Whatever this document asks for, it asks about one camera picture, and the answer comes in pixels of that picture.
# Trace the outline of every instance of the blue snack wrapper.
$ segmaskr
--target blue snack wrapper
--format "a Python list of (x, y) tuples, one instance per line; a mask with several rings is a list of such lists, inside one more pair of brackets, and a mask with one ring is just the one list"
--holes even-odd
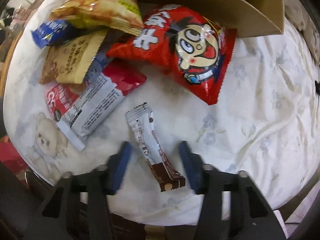
[(52, 20), (42, 23), (31, 32), (35, 44), (43, 49), (45, 46), (63, 43), (77, 36), (78, 29), (66, 20)]

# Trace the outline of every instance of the biscuit package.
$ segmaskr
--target biscuit package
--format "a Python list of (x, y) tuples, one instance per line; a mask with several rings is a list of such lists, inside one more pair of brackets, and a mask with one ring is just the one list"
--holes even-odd
[(75, 38), (49, 48), (39, 83), (82, 84), (107, 30)]
[(49, 19), (68, 20), (77, 28), (108, 26), (135, 36), (143, 29), (137, 0), (69, 0)]
[(80, 96), (63, 84), (51, 88), (47, 106), (59, 129), (81, 151), (88, 135), (146, 79), (126, 62), (114, 59)]
[(32, 31), (31, 35), (35, 44), (43, 49), (79, 36), (79, 30), (65, 20), (46, 21)]

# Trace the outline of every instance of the food wrapper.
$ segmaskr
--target food wrapper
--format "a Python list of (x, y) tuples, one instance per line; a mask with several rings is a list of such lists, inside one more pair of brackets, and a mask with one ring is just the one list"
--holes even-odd
[(69, 20), (77, 28), (108, 26), (135, 36), (143, 28), (136, 0), (69, 0), (49, 18)]
[(87, 136), (146, 79), (126, 62), (114, 59), (80, 96), (62, 84), (49, 90), (48, 109), (59, 129), (81, 151)]
[(79, 30), (65, 20), (46, 21), (31, 32), (35, 44), (43, 49), (45, 46), (62, 44), (79, 35)]
[(39, 83), (81, 84), (106, 34), (101, 30), (50, 47)]
[(120, 39), (107, 55), (154, 63), (207, 104), (217, 103), (236, 30), (175, 4), (156, 9), (144, 24), (139, 37)]
[(137, 106), (125, 117), (161, 192), (184, 187), (186, 178), (172, 168), (156, 137), (153, 112), (148, 104)]

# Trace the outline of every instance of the red and white wrapper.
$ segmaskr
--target red and white wrapper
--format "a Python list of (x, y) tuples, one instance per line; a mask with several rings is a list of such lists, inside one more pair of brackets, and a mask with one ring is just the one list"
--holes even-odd
[(65, 85), (54, 86), (46, 95), (47, 106), (59, 129), (81, 151), (87, 136), (146, 79), (114, 59), (80, 96)]

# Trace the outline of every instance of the cartoon boy face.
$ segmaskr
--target cartoon boy face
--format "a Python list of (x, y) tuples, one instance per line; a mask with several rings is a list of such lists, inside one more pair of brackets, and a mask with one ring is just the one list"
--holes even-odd
[(219, 44), (208, 24), (187, 25), (178, 32), (176, 51), (179, 55), (179, 68), (188, 70), (190, 66), (206, 68), (216, 63)]

